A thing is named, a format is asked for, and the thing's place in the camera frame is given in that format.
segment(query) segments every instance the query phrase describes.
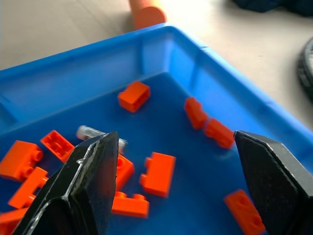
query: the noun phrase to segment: lego brick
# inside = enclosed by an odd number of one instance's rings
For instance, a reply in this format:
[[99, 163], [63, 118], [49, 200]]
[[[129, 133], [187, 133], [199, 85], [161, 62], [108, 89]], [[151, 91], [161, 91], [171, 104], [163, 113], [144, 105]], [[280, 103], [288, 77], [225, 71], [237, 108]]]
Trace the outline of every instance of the lego brick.
[[126, 194], [117, 191], [113, 201], [112, 213], [148, 218], [149, 202], [141, 194], [134, 194], [133, 198], [128, 198]]
[[63, 163], [66, 163], [74, 149], [74, 146], [55, 130], [43, 137], [41, 143]]
[[118, 94], [118, 102], [121, 107], [129, 112], [136, 112], [150, 97], [150, 87], [142, 82], [135, 81], [123, 92]]
[[146, 158], [147, 174], [141, 174], [139, 183], [148, 193], [168, 197], [176, 158], [173, 156], [152, 153]]
[[133, 175], [134, 164], [123, 155], [118, 154], [116, 169], [116, 190], [119, 191], [127, 180]]
[[192, 127], [195, 130], [200, 130], [208, 120], [208, 115], [202, 111], [200, 102], [193, 97], [187, 98], [184, 109]]
[[245, 235], [261, 235], [265, 227], [245, 191], [239, 189], [224, 198], [226, 205]]
[[0, 234], [11, 235], [28, 208], [4, 212], [0, 214]]
[[15, 141], [0, 163], [0, 176], [24, 181], [42, 157], [43, 152], [36, 144]]
[[230, 149], [234, 143], [234, 133], [216, 119], [211, 119], [204, 129], [206, 136], [217, 141], [220, 147]]
[[28, 207], [35, 199], [33, 194], [37, 188], [42, 188], [47, 182], [47, 172], [40, 167], [36, 167], [29, 177], [22, 183], [19, 189], [11, 197], [8, 204], [20, 209]]

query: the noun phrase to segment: white floor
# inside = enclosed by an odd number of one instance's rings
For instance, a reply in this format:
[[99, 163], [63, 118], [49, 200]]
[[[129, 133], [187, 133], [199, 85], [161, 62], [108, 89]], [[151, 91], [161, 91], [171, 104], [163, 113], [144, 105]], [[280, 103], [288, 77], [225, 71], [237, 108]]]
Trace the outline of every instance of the white floor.
[[[200, 38], [313, 130], [295, 73], [313, 18], [260, 14], [231, 0], [163, 0], [169, 22]], [[0, 69], [133, 30], [128, 0], [1, 0]]]

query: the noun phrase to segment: orange foam tube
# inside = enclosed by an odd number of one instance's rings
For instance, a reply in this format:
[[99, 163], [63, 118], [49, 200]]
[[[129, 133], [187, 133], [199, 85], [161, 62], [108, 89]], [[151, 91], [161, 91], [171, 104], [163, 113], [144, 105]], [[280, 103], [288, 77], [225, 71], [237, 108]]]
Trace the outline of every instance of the orange foam tube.
[[112, 213], [133, 217], [148, 218], [149, 202], [141, 194], [134, 194], [133, 198], [126, 197], [122, 192], [116, 192]]
[[234, 133], [214, 118], [204, 128], [204, 133], [215, 139], [222, 148], [230, 149], [234, 143]]
[[167, 22], [166, 14], [158, 0], [129, 0], [129, 3], [135, 29]]
[[0, 214], [0, 234], [11, 235], [28, 208], [18, 209]]
[[47, 182], [47, 172], [40, 167], [36, 167], [29, 177], [22, 183], [19, 189], [11, 197], [8, 204], [17, 209], [29, 207], [35, 199], [33, 194], [37, 188], [42, 188]]
[[121, 154], [118, 154], [116, 169], [116, 191], [119, 191], [128, 179], [133, 175], [134, 164]]
[[265, 233], [261, 217], [245, 191], [239, 189], [227, 195], [224, 201], [245, 235]]
[[15, 141], [0, 163], [0, 176], [24, 181], [42, 157], [43, 152], [36, 144]]
[[51, 131], [40, 141], [63, 163], [67, 162], [74, 149], [74, 146], [55, 130]]
[[187, 98], [184, 109], [192, 127], [195, 130], [200, 130], [208, 120], [208, 115], [202, 111], [200, 102], [193, 97]]
[[151, 158], [146, 158], [147, 174], [141, 174], [139, 183], [148, 193], [168, 197], [176, 158], [173, 156], [152, 153]]

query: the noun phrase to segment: lego stud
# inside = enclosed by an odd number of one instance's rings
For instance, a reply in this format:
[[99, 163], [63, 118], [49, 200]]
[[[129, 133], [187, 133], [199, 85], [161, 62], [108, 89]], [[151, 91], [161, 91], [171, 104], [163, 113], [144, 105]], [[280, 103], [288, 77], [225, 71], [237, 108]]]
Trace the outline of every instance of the lego stud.
[[146, 180], [147, 180], [147, 175], [146, 174], [141, 174], [140, 179], [139, 179], [139, 183], [141, 185], [144, 185]]
[[146, 200], [145, 196], [143, 196], [141, 194], [134, 194], [133, 199]]
[[119, 197], [119, 198], [126, 198], [126, 194], [125, 193], [123, 193], [123, 192], [119, 192], [119, 191], [116, 191], [115, 192], [115, 197]]
[[35, 197], [36, 196], [34, 194], [29, 195], [28, 199], [25, 202], [25, 207], [29, 207], [33, 203], [33, 201], [35, 200]]
[[146, 158], [145, 161], [145, 168], [149, 168], [150, 164], [151, 164], [152, 159], [151, 158]]
[[122, 158], [117, 159], [117, 170], [120, 170], [124, 167], [125, 165], [125, 160]]
[[31, 156], [32, 160], [39, 162], [43, 158], [42, 151], [34, 151], [33, 155]]
[[32, 168], [31, 166], [25, 166], [23, 168], [23, 171], [22, 171], [22, 174], [21, 174], [21, 177], [22, 178], [28, 178], [29, 175], [33, 172], [34, 168]]
[[48, 177], [43, 177], [41, 182], [39, 183], [38, 187], [42, 188], [48, 179], [49, 179]]

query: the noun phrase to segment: orange 1x2 brick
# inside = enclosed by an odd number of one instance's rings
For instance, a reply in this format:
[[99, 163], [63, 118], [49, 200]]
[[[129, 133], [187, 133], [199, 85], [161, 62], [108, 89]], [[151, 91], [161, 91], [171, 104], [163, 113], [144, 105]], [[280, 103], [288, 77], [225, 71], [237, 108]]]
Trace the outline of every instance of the orange 1x2 brick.
[[239, 189], [227, 195], [224, 201], [245, 235], [265, 233], [260, 215], [245, 191]]
[[35, 167], [29, 177], [22, 183], [19, 189], [15, 192], [13, 197], [9, 200], [8, 204], [17, 209], [22, 207], [29, 207], [35, 195], [33, 194], [37, 188], [42, 188], [47, 182], [47, 172], [40, 167]]
[[206, 136], [213, 138], [220, 147], [230, 149], [234, 143], [234, 133], [216, 119], [211, 119], [204, 129]]
[[58, 159], [66, 163], [74, 146], [57, 131], [53, 130], [41, 139], [44, 144]]
[[18, 209], [0, 214], [0, 234], [11, 235], [28, 208]]
[[133, 198], [128, 198], [126, 194], [117, 191], [113, 201], [112, 213], [148, 218], [149, 202], [141, 194], [134, 194]]
[[151, 158], [147, 158], [145, 166], [147, 174], [141, 174], [139, 183], [148, 193], [168, 197], [176, 158], [173, 156], [152, 153]]
[[150, 97], [150, 87], [142, 82], [135, 81], [125, 91], [118, 94], [118, 102], [121, 107], [129, 112], [136, 112]]
[[43, 152], [36, 144], [15, 141], [0, 163], [0, 176], [24, 181], [42, 157]]
[[192, 127], [195, 130], [200, 130], [208, 120], [208, 115], [202, 111], [200, 102], [193, 97], [187, 98], [184, 109]]
[[133, 175], [134, 164], [121, 154], [118, 154], [116, 169], [116, 191], [119, 191]]

